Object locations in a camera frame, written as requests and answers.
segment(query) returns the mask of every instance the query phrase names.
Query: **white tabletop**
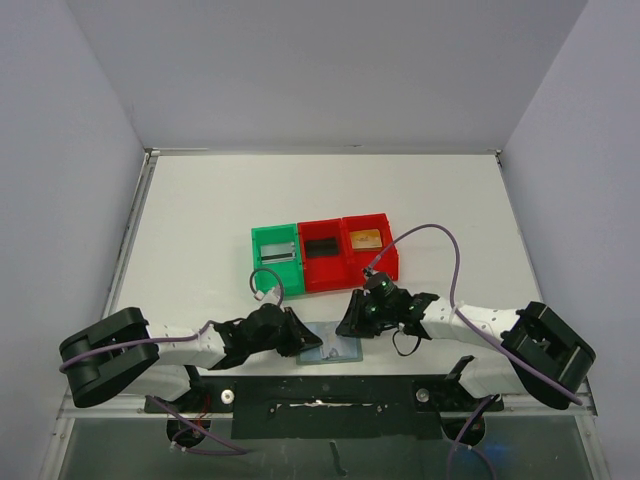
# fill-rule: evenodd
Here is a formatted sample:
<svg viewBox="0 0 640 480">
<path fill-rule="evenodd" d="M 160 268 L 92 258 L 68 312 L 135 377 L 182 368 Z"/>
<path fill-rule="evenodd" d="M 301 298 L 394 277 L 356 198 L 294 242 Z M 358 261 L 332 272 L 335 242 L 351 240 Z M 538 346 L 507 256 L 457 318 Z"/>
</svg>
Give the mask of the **white tabletop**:
<svg viewBox="0 0 640 480">
<path fill-rule="evenodd" d="M 144 205 L 117 308 L 138 306 L 151 322 L 198 327 L 246 317 L 252 227 L 384 212 L 394 235 L 441 223 L 460 243 L 458 300 L 492 308 L 539 299 L 534 276 L 492 155 L 161 156 Z M 399 286 L 447 295 L 453 249 L 439 231 L 398 244 Z M 339 321 L 350 292 L 285 300 L 303 322 Z M 399 338 L 404 350 L 415 340 Z M 425 341 L 399 357 L 391 333 L 362 340 L 363 362 L 298 366 L 275 352 L 216 375 L 446 373 L 463 355 L 498 355 L 455 341 Z"/>
</svg>

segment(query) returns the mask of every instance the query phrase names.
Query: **green container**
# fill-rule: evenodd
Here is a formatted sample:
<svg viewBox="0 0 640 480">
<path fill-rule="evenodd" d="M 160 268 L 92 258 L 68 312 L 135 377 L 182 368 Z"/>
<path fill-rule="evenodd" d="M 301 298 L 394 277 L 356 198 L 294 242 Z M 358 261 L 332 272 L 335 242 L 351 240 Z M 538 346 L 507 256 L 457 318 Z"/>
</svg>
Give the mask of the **green container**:
<svg viewBox="0 0 640 480">
<path fill-rule="evenodd" d="M 251 239 L 253 268 L 267 267 L 276 272 L 284 284 L 285 297 L 304 293 L 298 226 L 252 228 Z M 255 278 L 256 287 L 265 293 L 278 284 L 269 272 L 258 272 Z"/>
</svg>

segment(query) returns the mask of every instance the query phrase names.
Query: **red container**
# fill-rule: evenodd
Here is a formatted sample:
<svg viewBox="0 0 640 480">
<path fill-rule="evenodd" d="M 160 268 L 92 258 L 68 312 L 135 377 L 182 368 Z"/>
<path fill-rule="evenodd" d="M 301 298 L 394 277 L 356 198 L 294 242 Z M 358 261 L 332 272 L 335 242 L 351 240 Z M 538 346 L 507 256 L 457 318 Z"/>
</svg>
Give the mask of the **red container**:
<svg viewBox="0 0 640 480">
<path fill-rule="evenodd" d="M 307 292 L 354 286 L 351 243 L 341 219 L 299 223 L 298 236 Z"/>
<path fill-rule="evenodd" d="M 359 215 L 342 219 L 345 238 L 348 240 L 349 255 L 353 258 L 351 278 L 353 284 L 361 286 L 364 283 L 362 270 L 371 263 L 380 251 L 393 241 L 389 220 L 384 213 L 374 215 Z M 351 246 L 351 232 L 361 230 L 378 230 L 382 240 L 382 248 L 377 251 L 358 251 Z M 393 280 L 398 280 L 398 251 L 395 245 L 391 247 L 375 266 L 375 270 L 387 273 Z"/>
</svg>

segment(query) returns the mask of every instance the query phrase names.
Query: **bolt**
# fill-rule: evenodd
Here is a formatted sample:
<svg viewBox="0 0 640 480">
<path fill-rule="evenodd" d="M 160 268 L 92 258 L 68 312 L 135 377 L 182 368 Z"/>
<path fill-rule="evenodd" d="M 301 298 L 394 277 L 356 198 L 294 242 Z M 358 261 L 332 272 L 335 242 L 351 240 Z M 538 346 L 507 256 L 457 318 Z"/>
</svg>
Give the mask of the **bolt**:
<svg viewBox="0 0 640 480">
<path fill-rule="evenodd" d="M 429 401 L 429 390 L 426 388 L 421 388 L 416 392 L 416 398 L 420 403 L 425 403 Z"/>
<path fill-rule="evenodd" d="M 233 400 L 235 399 L 235 395 L 233 394 L 232 390 L 223 390 L 222 394 L 220 395 L 220 399 L 225 405 L 231 405 L 233 403 Z"/>
</svg>

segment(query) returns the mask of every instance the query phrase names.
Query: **wire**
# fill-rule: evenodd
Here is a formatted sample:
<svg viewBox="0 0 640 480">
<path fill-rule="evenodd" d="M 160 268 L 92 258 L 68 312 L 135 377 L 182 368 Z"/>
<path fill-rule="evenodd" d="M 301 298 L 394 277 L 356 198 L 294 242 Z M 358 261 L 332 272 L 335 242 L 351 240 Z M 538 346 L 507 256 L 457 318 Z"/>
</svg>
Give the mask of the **wire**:
<svg viewBox="0 0 640 480">
<path fill-rule="evenodd" d="M 216 455 L 216 456 L 246 455 L 247 453 L 250 452 L 250 450 L 242 448 L 239 445 L 236 445 L 235 443 L 232 443 L 231 441 L 227 440 L 226 438 L 219 437 L 218 435 L 216 435 L 214 433 L 211 433 L 211 432 L 205 430 L 204 428 L 196 425 L 195 423 L 191 422 L 190 420 L 187 420 L 182 415 L 180 415 L 178 412 L 176 412 L 171 407 L 169 407 L 164 402 L 162 402 L 160 399 L 158 399 L 156 397 L 152 397 L 151 395 L 146 395 L 145 397 L 146 397 L 146 399 L 148 401 L 153 403 L 155 406 L 157 406 L 158 408 L 164 410 L 166 413 L 168 413 L 169 415 L 174 417 L 176 420 L 179 420 L 184 425 L 189 427 L 189 429 L 195 430 L 197 432 L 200 432 L 205 437 L 209 437 L 210 439 L 215 440 L 219 444 L 224 445 L 225 447 L 228 447 L 231 450 L 233 450 L 233 451 L 228 451 L 228 450 L 222 450 L 222 451 L 203 450 L 204 452 L 208 452 L 206 455 Z"/>
<path fill-rule="evenodd" d="M 447 438 L 447 440 L 449 441 L 449 443 L 453 444 L 453 440 L 451 440 L 450 438 Z M 491 460 L 489 460 L 489 457 L 487 457 L 487 455 L 482 450 L 478 450 L 477 448 L 469 447 L 468 450 L 471 450 L 473 453 L 478 455 L 478 457 L 480 457 L 482 461 L 484 461 L 484 463 L 487 465 L 487 468 L 491 472 L 491 478 L 493 478 L 493 480 L 498 480 L 498 474 L 496 473 L 496 469 L 491 463 Z"/>
<path fill-rule="evenodd" d="M 100 355 L 101 353 L 112 352 L 114 350 L 123 350 L 126 348 L 137 347 L 138 345 L 190 342 L 192 340 L 196 340 L 200 335 L 206 332 L 211 325 L 214 324 L 215 322 L 213 320 L 209 320 L 200 330 L 198 330 L 197 333 L 188 335 L 186 337 L 143 338 L 141 340 L 131 340 L 130 342 L 114 343 L 113 345 L 94 348 L 93 350 L 89 350 L 87 352 L 81 353 L 80 355 L 76 355 L 75 357 L 70 358 L 62 365 L 60 365 L 58 370 L 61 373 L 64 373 L 69 367 L 75 365 L 78 362 L 81 362 L 82 360 L 86 360 L 87 358 L 93 357 L 95 355 Z"/>
<path fill-rule="evenodd" d="M 399 334 L 399 333 L 400 333 L 400 329 L 398 329 L 395 332 L 393 332 L 393 335 L 391 336 L 391 343 L 393 343 L 393 347 L 396 349 L 396 352 L 398 352 L 398 355 L 400 355 L 401 357 L 409 357 L 409 356 L 413 355 L 414 353 L 416 353 L 416 351 L 420 347 L 420 343 L 422 342 L 422 337 L 418 337 L 418 341 L 413 346 L 413 350 L 411 350 L 409 353 L 402 353 L 400 351 L 400 349 L 398 348 L 398 345 L 396 345 L 396 335 Z"/>
<path fill-rule="evenodd" d="M 258 272 L 267 272 L 276 278 L 278 286 L 280 287 L 280 298 L 278 299 L 278 303 L 276 303 L 276 305 L 280 307 L 282 305 L 282 302 L 284 301 L 284 284 L 282 283 L 280 275 L 278 275 L 274 270 L 271 270 L 270 268 L 258 267 L 254 269 L 253 272 L 251 272 L 251 275 L 249 275 L 249 288 L 251 289 L 251 293 L 256 294 L 258 292 L 258 289 L 253 285 L 253 279 Z"/>
<path fill-rule="evenodd" d="M 180 437 L 180 435 L 183 435 L 187 432 L 191 431 L 191 428 L 183 428 L 182 430 L 180 430 L 179 432 L 177 432 L 173 437 L 171 437 L 171 442 L 177 442 L 178 438 Z M 213 450 L 202 450 L 199 448 L 185 448 L 184 450 L 185 453 L 191 453 L 192 455 L 210 455 L 213 457 L 222 457 L 222 456 L 233 456 L 235 455 L 235 452 L 216 452 Z"/>
<path fill-rule="evenodd" d="M 476 420 L 485 412 L 485 410 L 489 408 L 491 404 L 498 399 L 498 397 L 499 395 L 485 397 L 484 400 L 482 400 L 482 402 L 480 402 L 478 407 L 473 411 L 471 416 L 467 419 L 464 426 L 458 432 L 456 439 L 453 441 L 453 443 L 451 444 L 451 448 L 449 449 L 449 455 L 447 456 L 447 480 L 450 480 L 451 478 L 451 467 L 453 466 L 453 454 L 456 452 L 458 445 L 460 445 L 460 439 L 464 436 L 467 430 L 469 430 L 469 428 L 476 422 Z M 487 465 L 489 465 L 489 470 L 491 470 L 491 475 L 493 479 L 496 480 L 497 477 L 496 477 L 496 472 L 493 468 L 493 465 L 491 465 L 491 462 L 489 462 L 489 459 L 484 455 L 483 455 L 483 459 L 487 462 Z"/>
<path fill-rule="evenodd" d="M 453 268 L 453 278 L 451 279 L 451 288 L 449 290 L 449 303 L 451 304 L 451 308 L 454 309 L 454 311 L 456 312 L 456 314 L 458 315 L 458 317 L 460 317 L 460 319 L 467 325 L 467 327 L 469 327 L 474 333 L 476 333 L 477 335 L 479 335 L 480 337 L 482 337 L 487 343 L 489 343 L 489 345 L 491 345 L 493 348 L 495 348 L 498 352 L 502 353 L 504 356 L 506 356 L 511 362 L 515 363 L 516 365 L 518 365 L 520 368 L 522 368 L 523 370 L 525 370 L 526 372 L 530 373 L 531 375 L 533 375 L 534 377 L 536 377 L 538 380 L 541 380 L 542 382 L 546 383 L 547 385 L 549 385 L 551 388 L 553 388 L 554 390 L 560 392 L 561 394 L 563 394 L 565 397 L 567 397 L 569 400 L 571 400 L 573 403 L 575 403 L 576 405 L 582 405 L 582 400 L 580 400 L 580 398 L 578 398 L 575 394 L 573 394 L 572 392 L 570 392 L 569 390 L 567 390 L 565 387 L 563 387 L 562 385 L 560 385 L 559 383 L 557 383 L 556 381 L 554 381 L 553 379 L 549 378 L 548 376 L 546 376 L 544 373 L 539 372 L 538 370 L 536 370 L 535 368 L 533 368 L 531 365 L 529 365 L 528 363 L 526 363 L 525 361 L 521 360 L 520 358 L 516 357 L 513 353 L 511 353 L 510 351 L 508 351 L 506 348 L 504 348 L 501 344 L 500 341 L 498 341 L 496 338 L 492 337 L 491 335 L 483 332 L 481 329 L 479 329 L 478 327 L 476 327 L 473 322 L 471 320 L 469 320 L 466 315 L 464 315 L 457 307 L 456 307 L 456 302 L 455 302 L 455 293 L 456 293 L 456 286 L 458 284 L 458 274 L 460 273 L 460 247 L 458 245 L 458 241 L 456 240 L 456 238 L 453 236 L 453 234 L 445 227 L 443 227 L 442 225 L 439 225 L 437 223 L 426 223 L 424 225 L 419 225 L 417 227 L 412 228 L 411 230 L 403 233 L 402 235 L 400 235 L 398 238 L 396 238 L 395 240 L 393 240 L 389 245 L 387 245 L 384 249 L 382 249 L 382 251 L 376 255 L 376 257 L 371 261 L 371 263 L 367 266 L 366 270 L 367 271 L 371 271 L 373 270 L 373 268 L 376 266 L 376 264 L 380 261 L 380 259 L 382 258 L 382 256 L 387 253 L 387 251 L 393 247 L 396 243 L 398 243 L 400 240 L 402 240 L 403 238 L 411 235 L 414 232 L 417 232 L 418 230 L 422 230 L 425 228 L 436 228 L 438 230 L 443 231 L 451 240 L 451 243 L 453 244 L 453 249 L 455 251 L 456 254 L 456 262 L 455 262 L 455 266 Z"/>
<path fill-rule="evenodd" d="M 198 424 L 199 427 L 202 426 L 202 419 L 205 417 L 207 413 L 209 413 L 210 406 L 211 406 L 211 395 L 207 393 L 207 395 L 204 397 L 204 406 L 202 407 L 202 411 L 200 412 L 200 415 L 198 415 L 198 418 L 196 419 L 196 423 Z"/>
</svg>

